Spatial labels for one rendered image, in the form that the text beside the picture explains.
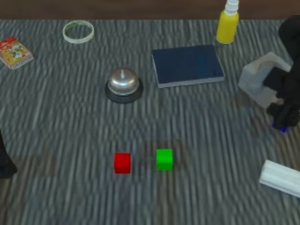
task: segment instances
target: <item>glue bottle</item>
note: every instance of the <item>glue bottle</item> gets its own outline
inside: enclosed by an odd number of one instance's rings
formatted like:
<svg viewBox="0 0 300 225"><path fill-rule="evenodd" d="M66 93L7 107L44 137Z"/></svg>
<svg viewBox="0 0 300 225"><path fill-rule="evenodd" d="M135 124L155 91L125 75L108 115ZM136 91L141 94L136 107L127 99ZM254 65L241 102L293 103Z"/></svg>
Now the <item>glue bottle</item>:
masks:
<svg viewBox="0 0 300 225"><path fill-rule="evenodd" d="M239 23L239 0L227 0L225 10L221 13L217 27L216 39L222 44L230 44L234 40Z"/></svg>

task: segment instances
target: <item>bracelet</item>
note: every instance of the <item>bracelet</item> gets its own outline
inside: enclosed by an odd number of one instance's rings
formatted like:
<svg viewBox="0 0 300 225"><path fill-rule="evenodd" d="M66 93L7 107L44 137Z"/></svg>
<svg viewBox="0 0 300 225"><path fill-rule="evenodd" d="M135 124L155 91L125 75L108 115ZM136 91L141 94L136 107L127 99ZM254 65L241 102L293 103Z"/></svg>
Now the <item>bracelet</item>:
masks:
<svg viewBox="0 0 300 225"><path fill-rule="evenodd" d="M74 26L87 26L91 29L91 33L88 36L86 36L84 38L80 38L80 39L70 38L66 35L66 32L68 29L70 29L71 27L74 27ZM72 44L82 44L82 43L88 42L94 37L94 34L95 34L94 26L90 22L83 21L83 20L71 21L71 22L67 23L62 30L62 35L63 35L64 39L67 42L72 43Z"/></svg>

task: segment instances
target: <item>red cube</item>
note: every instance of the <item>red cube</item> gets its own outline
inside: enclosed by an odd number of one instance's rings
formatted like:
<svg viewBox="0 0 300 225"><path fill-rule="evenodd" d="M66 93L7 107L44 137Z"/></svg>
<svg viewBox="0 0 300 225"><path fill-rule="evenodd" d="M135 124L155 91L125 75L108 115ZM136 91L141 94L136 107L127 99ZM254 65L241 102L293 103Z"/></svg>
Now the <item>red cube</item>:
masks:
<svg viewBox="0 0 300 225"><path fill-rule="evenodd" d="M114 155L114 172L129 174L131 171L131 155L127 152L117 152Z"/></svg>

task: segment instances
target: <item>black toy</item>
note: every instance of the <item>black toy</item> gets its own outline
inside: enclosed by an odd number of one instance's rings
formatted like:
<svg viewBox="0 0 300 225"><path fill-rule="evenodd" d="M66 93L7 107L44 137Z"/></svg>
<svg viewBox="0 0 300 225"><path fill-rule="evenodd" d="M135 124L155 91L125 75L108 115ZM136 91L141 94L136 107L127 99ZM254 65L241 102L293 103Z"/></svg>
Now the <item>black toy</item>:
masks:
<svg viewBox="0 0 300 225"><path fill-rule="evenodd" d="M15 173L17 173L17 167L6 152L0 131L0 179L9 179Z"/></svg>
<svg viewBox="0 0 300 225"><path fill-rule="evenodd" d="M274 118L273 127L284 130L295 127L300 120L300 15L281 24L279 37L293 60L292 68L289 72L273 68L263 84L284 100L282 105L272 103L267 108L267 113Z"/></svg>

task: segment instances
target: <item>black bell base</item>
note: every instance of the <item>black bell base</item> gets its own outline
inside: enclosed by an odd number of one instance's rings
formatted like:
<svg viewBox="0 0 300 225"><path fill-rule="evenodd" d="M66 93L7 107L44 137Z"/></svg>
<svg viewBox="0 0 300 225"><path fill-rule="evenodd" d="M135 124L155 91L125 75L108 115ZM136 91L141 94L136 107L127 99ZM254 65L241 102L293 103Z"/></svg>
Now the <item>black bell base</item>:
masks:
<svg viewBox="0 0 300 225"><path fill-rule="evenodd" d="M136 101L140 96L142 96L144 87L143 87L143 83L142 81L139 79L139 87L138 89L135 91L135 93L131 94L131 95L126 95L126 96L120 96L120 95L116 95L114 93L112 93L109 88L108 88L108 83L106 83L105 85L105 95L106 97L118 104L127 104L127 103L132 103L134 101Z"/></svg>

